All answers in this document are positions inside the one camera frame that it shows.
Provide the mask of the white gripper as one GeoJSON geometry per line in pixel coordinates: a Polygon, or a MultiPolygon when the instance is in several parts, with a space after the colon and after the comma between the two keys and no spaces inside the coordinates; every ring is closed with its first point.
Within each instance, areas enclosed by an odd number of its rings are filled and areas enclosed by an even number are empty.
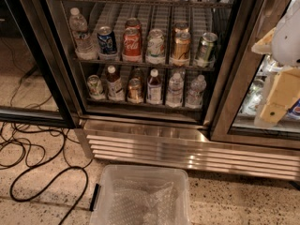
{"type": "Polygon", "coordinates": [[[262,100],[254,119],[257,128],[274,127],[300,98],[300,0],[296,0],[285,15],[251,50],[257,54],[272,54],[280,64],[290,66],[267,77],[262,100]]]}

